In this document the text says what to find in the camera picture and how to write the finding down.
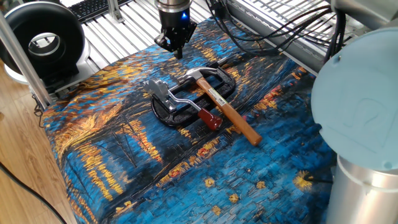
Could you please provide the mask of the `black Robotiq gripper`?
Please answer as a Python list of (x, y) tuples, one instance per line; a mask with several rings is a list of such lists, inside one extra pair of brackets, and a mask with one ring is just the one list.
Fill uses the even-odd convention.
[(178, 12), (164, 12), (159, 10), (161, 34), (154, 41), (163, 49), (174, 54), (174, 57), (183, 57), (183, 47), (188, 43), (197, 27), (197, 23), (190, 21), (190, 8)]

